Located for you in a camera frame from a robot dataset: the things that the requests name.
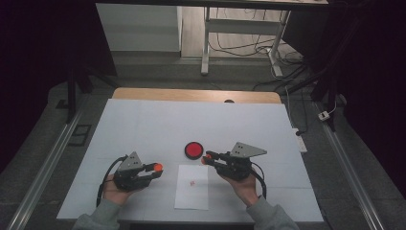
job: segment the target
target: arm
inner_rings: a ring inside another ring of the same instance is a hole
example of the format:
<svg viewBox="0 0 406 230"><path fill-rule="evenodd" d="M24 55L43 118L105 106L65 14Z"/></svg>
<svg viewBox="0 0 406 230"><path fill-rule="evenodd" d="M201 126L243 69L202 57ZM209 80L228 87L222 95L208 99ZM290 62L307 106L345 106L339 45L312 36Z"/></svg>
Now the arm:
<svg viewBox="0 0 406 230"><path fill-rule="evenodd" d="M247 213L255 222L255 230L299 229L280 205L272 206L263 197L257 196L256 179L253 175L250 174L241 181L221 177L231 184L237 196L247 205Z"/></svg>
<svg viewBox="0 0 406 230"><path fill-rule="evenodd" d="M135 192L124 192L117 189L112 181L113 175L107 177L104 183L101 204L96 208L92 215L81 215L76 221L73 229L75 230L117 230L120 224L117 222L117 216L120 209L127 199Z"/></svg>

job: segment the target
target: gray sleeve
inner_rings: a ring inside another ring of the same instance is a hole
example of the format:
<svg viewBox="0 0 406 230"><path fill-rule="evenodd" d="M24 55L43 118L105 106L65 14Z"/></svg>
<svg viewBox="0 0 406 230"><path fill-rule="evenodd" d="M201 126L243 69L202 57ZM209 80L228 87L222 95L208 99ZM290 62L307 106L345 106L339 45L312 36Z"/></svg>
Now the gray sleeve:
<svg viewBox="0 0 406 230"><path fill-rule="evenodd" d="M108 200L102 199L100 205L92 215L81 215L76 221L74 230L117 230L120 224L117 222L117 216L121 206Z"/></svg>
<svg viewBox="0 0 406 230"><path fill-rule="evenodd" d="M273 207L262 196L257 203L247 208L247 213L255 222L255 230L299 229L280 205Z"/></svg>

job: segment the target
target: wooden table edge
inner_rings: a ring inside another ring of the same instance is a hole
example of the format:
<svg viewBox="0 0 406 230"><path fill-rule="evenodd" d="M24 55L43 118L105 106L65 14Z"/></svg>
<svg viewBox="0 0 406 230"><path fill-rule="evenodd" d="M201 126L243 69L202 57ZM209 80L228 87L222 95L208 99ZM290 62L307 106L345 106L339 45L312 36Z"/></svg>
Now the wooden table edge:
<svg viewBox="0 0 406 230"><path fill-rule="evenodd" d="M275 92L222 91L200 89L127 88L114 91L112 99L212 102L224 103L232 100L246 104L281 104L281 97Z"/></svg>

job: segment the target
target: aluminum rail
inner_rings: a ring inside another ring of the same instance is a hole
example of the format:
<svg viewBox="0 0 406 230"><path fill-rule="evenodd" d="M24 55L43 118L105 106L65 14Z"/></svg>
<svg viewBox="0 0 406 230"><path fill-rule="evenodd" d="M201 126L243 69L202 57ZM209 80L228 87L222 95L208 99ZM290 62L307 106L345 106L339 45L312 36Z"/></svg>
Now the aluminum rail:
<svg viewBox="0 0 406 230"><path fill-rule="evenodd" d="M36 203L39 201L39 198L42 195L45 187L48 184L49 179L51 178L52 173L56 167L57 162L59 161L60 156L65 150L66 145L68 144L69 138L71 137L72 132L75 129L76 124L78 123L84 107L87 105L89 96L83 95L79 101L79 109L75 116L73 117L70 124L66 124L65 127L60 132L59 136L54 143L54 146L50 150L47 158L45 159L41 169L36 175L34 182L31 184L30 189L25 194L23 200L20 203L17 211L14 214L8 230L24 229L28 220L30 219L31 214L35 208Z"/></svg>
<svg viewBox="0 0 406 230"><path fill-rule="evenodd" d="M316 103L313 105L317 111L322 112ZM372 230L384 230L385 227L383 226L383 223L377 214L375 207L373 206L371 198L362 186L361 180L359 179L358 174L356 173L337 134L331 131L327 123L323 123L323 129L352 188L352 192L360 204L361 210L364 213L365 220L367 221L368 225Z"/></svg>

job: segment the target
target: metal frame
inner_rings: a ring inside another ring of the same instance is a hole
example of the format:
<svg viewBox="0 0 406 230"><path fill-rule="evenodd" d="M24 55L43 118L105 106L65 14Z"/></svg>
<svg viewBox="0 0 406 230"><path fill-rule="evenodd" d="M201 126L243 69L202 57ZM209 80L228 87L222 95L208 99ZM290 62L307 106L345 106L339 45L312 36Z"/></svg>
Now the metal frame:
<svg viewBox="0 0 406 230"><path fill-rule="evenodd" d="M282 76L282 70L278 64L276 53L282 39L284 28L289 17L290 11L282 11L281 21L253 21L253 20L234 20L234 19L211 19L210 7L206 8L204 44L202 54L201 75L209 74L209 34L240 34L240 35L274 35L275 40L272 49L268 49L268 56L272 64L276 77Z"/></svg>
<svg viewBox="0 0 406 230"><path fill-rule="evenodd" d="M322 112L322 110L319 108L319 105L317 105L316 103L313 103L313 105L315 106L317 113ZM352 165L346 151L344 150L337 134L334 131L331 131L327 123L323 123L323 130L325 131L326 137L328 138L335 152L337 160L340 163L341 168L343 169L344 175L346 176L347 181L352 188L352 192L360 204L360 208L364 213L365 220L367 221L368 225L373 230L384 230L385 227L382 223L382 220L376 212L370 196L362 186L361 180L359 179L358 174L354 166Z"/></svg>
<svg viewBox="0 0 406 230"><path fill-rule="evenodd" d="M27 225L28 220L31 217L31 214L34 211L36 203L39 201L39 198L42 195L45 187L48 184L49 179L51 178L52 173L56 167L57 162L59 161L60 156L65 150L66 145L68 144L69 138L71 137L72 132L75 129L76 124L78 123L83 109L86 107L88 98L90 96L84 95L79 101L79 109L77 113L72 118L70 124L66 124L63 130L60 132L59 136L56 139L50 153L44 161L41 169L36 175L33 183L30 186L30 189L25 194L23 200L18 206L17 211L11 219L8 230L13 229L24 229Z"/></svg>

